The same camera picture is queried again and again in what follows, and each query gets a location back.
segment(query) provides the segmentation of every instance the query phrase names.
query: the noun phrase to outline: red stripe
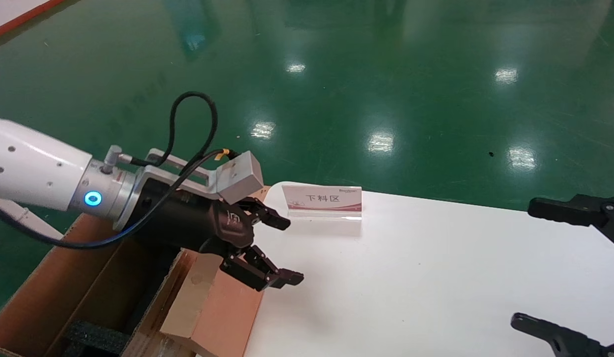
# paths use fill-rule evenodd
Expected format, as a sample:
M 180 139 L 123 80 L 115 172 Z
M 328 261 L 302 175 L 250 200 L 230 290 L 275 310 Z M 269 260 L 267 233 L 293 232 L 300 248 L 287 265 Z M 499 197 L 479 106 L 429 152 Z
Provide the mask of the red stripe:
M 45 11 L 48 11 L 49 9 L 60 4 L 63 1 L 64 0 L 49 0 L 48 2 L 45 2 L 44 4 L 40 4 L 39 6 L 36 6 L 30 11 L 18 16 L 14 20 L 4 23 L 3 25 L 0 26 L 0 36 L 4 35 L 5 33 L 9 31 L 12 31 L 16 27 L 19 27 L 20 25 L 23 25 L 25 22 L 28 22 L 32 18 L 35 18 L 36 16 L 38 16 L 41 13 L 44 13 Z
M 330 207 L 330 208 L 311 208 L 311 207 L 305 207 L 305 206 L 293 206 L 293 205 L 289 205 L 288 206 L 289 209 L 291 210 L 313 210 L 313 211 L 345 211 L 345 212 L 361 212 L 362 211 L 362 204 L 361 203 L 356 203 L 355 205 L 350 205 L 350 206 L 343 206 L 343 207 Z

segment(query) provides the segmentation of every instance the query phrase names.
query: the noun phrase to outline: black robotic claw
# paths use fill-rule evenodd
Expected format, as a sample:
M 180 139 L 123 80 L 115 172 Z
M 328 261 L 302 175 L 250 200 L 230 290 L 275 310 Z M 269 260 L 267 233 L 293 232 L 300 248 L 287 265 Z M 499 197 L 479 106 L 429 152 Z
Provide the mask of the black robotic claw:
M 604 347 L 586 335 L 527 314 L 514 314 L 511 327 L 549 343 L 556 357 L 614 357 L 614 345 Z
M 244 249 L 241 259 L 230 255 L 223 260 L 221 270 L 241 281 L 248 287 L 262 291 L 267 287 L 280 289 L 285 285 L 298 285 L 304 280 L 304 275 L 288 269 L 278 269 L 265 253 L 257 246 Z
M 575 226 L 595 226 L 614 243 L 614 197 L 577 194 L 568 202 L 534 198 L 529 202 L 527 213 L 532 217 Z
M 264 205 L 258 198 L 246 197 L 237 203 L 243 211 L 252 213 L 252 224 L 262 222 L 271 228 L 284 231 L 289 227 L 291 221 L 285 217 L 281 217 L 276 210 Z

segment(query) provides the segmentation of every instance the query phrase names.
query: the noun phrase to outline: yellow tag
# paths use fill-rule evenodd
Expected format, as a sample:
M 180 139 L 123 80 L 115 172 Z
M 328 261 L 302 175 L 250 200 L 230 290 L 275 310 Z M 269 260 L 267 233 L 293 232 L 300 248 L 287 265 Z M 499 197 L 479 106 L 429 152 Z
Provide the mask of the yellow tag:
M 223 152 L 221 152 L 220 154 L 217 154 L 216 158 L 214 158 L 214 161 L 219 161 L 223 158 L 223 155 L 227 155 L 229 154 L 229 150 L 228 149 L 223 149 Z

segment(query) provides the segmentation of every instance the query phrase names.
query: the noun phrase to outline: black cable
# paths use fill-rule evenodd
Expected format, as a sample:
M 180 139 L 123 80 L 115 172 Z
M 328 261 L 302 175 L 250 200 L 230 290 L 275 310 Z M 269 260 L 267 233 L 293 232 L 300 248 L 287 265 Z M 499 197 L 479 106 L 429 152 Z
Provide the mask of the black cable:
M 212 143 L 212 140 L 214 139 L 214 135 L 217 132 L 217 125 L 219 122 L 219 113 L 217 112 L 217 106 L 216 104 L 214 104 L 214 101 L 212 100 L 212 98 L 210 98 L 210 96 L 205 93 L 202 93 L 200 91 L 186 91 L 186 93 L 183 93 L 182 95 L 178 96 L 177 99 L 175 99 L 175 101 L 173 102 L 172 106 L 170 107 L 170 119 L 169 119 L 170 126 L 168 128 L 168 146 L 166 147 L 166 151 L 164 151 L 164 155 L 161 156 L 161 158 L 159 158 L 159 160 L 155 162 L 132 158 L 130 160 L 130 163 L 132 165 L 137 165 L 137 166 L 142 166 L 142 167 L 145 167 L 146 165 L 153 165 L 155 167 L 159 167 L 161 164 L 166 162 L 166 158 L 168 158 L 168 155 L 170 155 L 170 153 L 172 152 L 172 148 L 175 145 L 175 117 L 177 116 L 177 108 L 179 104 L 181 104 L 181 102 L 183 102 L 185 99 L 190 98 L 190 97 L 198 97 L 198 98 L 205 100 L 205 102 L 210 107 L 210 119 L 212 120 L 212 126 L 210 127 L 210 133 L 208 135 L 208 138 L 205 140 L 205 144 L 203 144 L 201 150 L 198 151 L 190 161 L 188 161 L 188 163 L 186 164 L 186 167 L 184 167 L 179 174 L 180 175 L 183 174 L 183 172 L 186 171 L 186 169 L 188 169 L 191 165 L 193 165 L 195 161 L 197 161 L 198 159 L 202 158 L 203 155 L 205 155 L 205 151 L 210 147 L 210 144 Z
M 118 235 L 114 235 L 113 237 L 110 237 L 110 238 L 107 238 L 107 239 L 104 239 L 104 240 L 101 240 L 101 241 L 97 241 L 97 242 L 69 242 L 69 241 L 58 240 L 58 239 L 54 239 L 54 238 L 51 238 L 51 237 L 47 237 L 46 235 L 43 235 L 42 233 L 39 233 L 39 232 L 29 228 L 28 226 L 25 226 L 21 222 L 13 219 L 7 212 L 4 212 L 1 209 L 0 209 L 0 220 L 5 222 L 6 224 L 12 226 L 16 230 L 18 230 L 18 231 L 20 231 L 22 233 L 25 233 L 29 237 L 31 237 L 31 238 L 33 238 L 35 240 L 44 242 L 46 244 L 52 244 L 52 245 L 55 245 L 55 246 L 60 246 L 62 248 L 71 248 L 71 249 L 97 249 L 97 248 L 103 248 L 105 246 L 109 246 L 111 244 L 114 244 L 115 242 L 119 241 L 121 238 L 124 238 L 124 237 L 132 235 L 133 233 L 137 232 L 137 230 L 142 228 L 144 226 L 144 224 L 146 224 L 146 222 L 151 217 L 153 217 L 153 215 L 155 215 L 155 213 L 157 212 L 157 209 L 159 209 L 162 205 L 164 205 L 166 200 L 177 190 L 177 188 L 183 183 L 183 181 L 185 181 L 194 172 L 194 170 L 196 170 L 197 167 L 202 165 L 205 161 L 207 161 L 212 156 L 218 155 L 218 154 L 220 154 L 222 152 L 223 152 L 222 149 L 213 150 L 213 151 L 210 151 L 206 156 L 203 156 L 200 160 L 191 161 L 192 164 L 189 166 L 189 168 L 185 169 L 185 171 L 181 174 L 181 176 L 179 176 L 179 178 L 176 181 L 174 181 L 174 183 L 166 190 L 166 192 L 164 192 L 164 195 L 162 196 L 162 198 L 160 198 L 160 200 L 157 201 L 157 203 L 146 213 L 146 215 L 144 215 L 141 219 L 139 219 L 139 221 L 135 222 L 135 224 L 133 224 L 129 228 L 125 229 L 124 231 L 122 231 Z

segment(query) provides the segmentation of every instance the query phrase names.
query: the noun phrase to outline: printed sign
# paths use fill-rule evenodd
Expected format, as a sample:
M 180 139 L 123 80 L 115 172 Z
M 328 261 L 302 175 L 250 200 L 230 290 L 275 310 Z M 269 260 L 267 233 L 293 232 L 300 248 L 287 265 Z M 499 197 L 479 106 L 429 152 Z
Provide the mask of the printed sign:
M 290 210 L 362 212 L 362 188 L 356 186 L 282 186 Z

